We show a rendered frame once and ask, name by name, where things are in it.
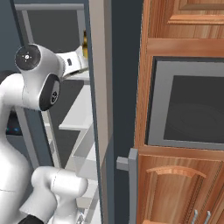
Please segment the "dark grey fridge door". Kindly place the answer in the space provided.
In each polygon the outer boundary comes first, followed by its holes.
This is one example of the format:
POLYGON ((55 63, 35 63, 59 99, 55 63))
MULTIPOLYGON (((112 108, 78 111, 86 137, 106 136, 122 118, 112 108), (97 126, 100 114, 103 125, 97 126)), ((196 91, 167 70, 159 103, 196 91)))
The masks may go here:
POLYGON ((101 219, 129 224, 129 174, 116 169, 134 146, 143 0, 85 0, 101 219))

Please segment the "grey built-in microwave oven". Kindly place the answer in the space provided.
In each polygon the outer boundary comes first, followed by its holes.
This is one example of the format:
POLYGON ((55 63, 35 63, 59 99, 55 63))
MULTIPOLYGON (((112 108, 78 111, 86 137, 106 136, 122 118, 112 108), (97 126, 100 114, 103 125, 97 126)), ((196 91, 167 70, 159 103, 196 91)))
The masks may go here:
POLYGON ((224 151, 224 59, 155 57, 144 142, 224 151))

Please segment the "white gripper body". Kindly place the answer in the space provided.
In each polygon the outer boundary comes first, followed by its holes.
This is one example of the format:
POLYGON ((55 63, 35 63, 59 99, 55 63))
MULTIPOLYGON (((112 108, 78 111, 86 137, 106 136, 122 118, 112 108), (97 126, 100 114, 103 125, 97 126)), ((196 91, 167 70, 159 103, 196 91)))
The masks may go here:
POLYGON ((77 53, 78 59, 80 61, 80 72, 88 70, 88 59, 83 56, 82 46, 80 45, 75 52, 77 53))

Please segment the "grey fridge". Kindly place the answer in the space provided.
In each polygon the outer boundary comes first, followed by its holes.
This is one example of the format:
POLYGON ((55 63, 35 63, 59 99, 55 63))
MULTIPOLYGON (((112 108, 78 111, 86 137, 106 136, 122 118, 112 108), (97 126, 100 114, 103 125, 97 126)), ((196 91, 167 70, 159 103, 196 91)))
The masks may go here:
MULTIPOLYGON (((45 0, 42 3, 23 3, 16 0, 16 13, 23 41, 40 44, 55 53, 71 52, 82 45, 83 31, 88 28, 83 2, 67 3, 45 0)), ((42 122, 51 149, 52 162, 57 168, 75 172, 73 155, 79 147, 88 150, 95 144, 94 118, 88 129, 60 129, 69 109, 89 80, 64 80, 56 105, 43 112, 42 122)), ((98 171, 97 180, 88 179, 85 194, 77 199, 81 224, 102 224, 98 171)))

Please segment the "arched wooden cupboard door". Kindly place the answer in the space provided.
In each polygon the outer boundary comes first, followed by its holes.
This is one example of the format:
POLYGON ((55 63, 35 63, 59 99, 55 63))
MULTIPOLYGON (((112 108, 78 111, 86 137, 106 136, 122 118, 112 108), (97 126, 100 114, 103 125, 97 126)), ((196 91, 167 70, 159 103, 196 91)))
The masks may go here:
POLYGON ((190 224, 208 202, 222 162, 141 155, 137 224, 190 224))

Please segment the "amber beer bottle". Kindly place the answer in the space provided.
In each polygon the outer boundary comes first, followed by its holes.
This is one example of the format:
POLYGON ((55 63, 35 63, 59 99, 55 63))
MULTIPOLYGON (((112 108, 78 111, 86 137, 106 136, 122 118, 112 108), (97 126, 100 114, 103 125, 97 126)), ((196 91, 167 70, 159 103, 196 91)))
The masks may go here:
POLYGON ((86 30, 83 31, 82 52, 85 58, 88 58, 88 39, 86 30))

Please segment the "wooden cabinet frame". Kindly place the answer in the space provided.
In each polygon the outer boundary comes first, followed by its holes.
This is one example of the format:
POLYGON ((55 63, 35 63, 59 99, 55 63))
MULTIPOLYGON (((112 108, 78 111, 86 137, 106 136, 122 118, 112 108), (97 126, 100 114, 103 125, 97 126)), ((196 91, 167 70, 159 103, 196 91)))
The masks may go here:
POLYGON ((222 162, 214 188, 195 224, 224 224, 224 151, 171 146, 144 142, 147 126, 152 65, 155 57, 197 57, 224 59, 224 25, 168 24, 169 0, 143 0, 142 33, 136 101, 135 146, 141 155, 197 158, 222 162))

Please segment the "white fridge drawer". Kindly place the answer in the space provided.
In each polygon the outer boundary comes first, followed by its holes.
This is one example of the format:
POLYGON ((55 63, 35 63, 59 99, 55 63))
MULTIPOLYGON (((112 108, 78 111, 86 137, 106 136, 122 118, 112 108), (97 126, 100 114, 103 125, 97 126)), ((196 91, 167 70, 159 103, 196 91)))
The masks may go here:
POLYGON ((95 155, 95 144, 88 150, 86 147, 79 147, 73 154, 74 169, 79 177, 97 180, 97 165, 95 155))

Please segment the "white fridge shelf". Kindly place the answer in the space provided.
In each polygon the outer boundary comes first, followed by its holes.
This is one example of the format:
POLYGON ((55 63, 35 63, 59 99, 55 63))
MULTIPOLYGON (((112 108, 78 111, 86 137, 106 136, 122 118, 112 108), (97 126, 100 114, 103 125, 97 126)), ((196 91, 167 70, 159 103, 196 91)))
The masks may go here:
POLYGON ((84 85, 59 128, 61 130, 87 130, 92 122, 90 86, 84 85))
POLYGON ((83 71, 82 73, 70 73, 63 77, 64 80, 75 80, 75 81, 88 81, 89 71, 83 71))

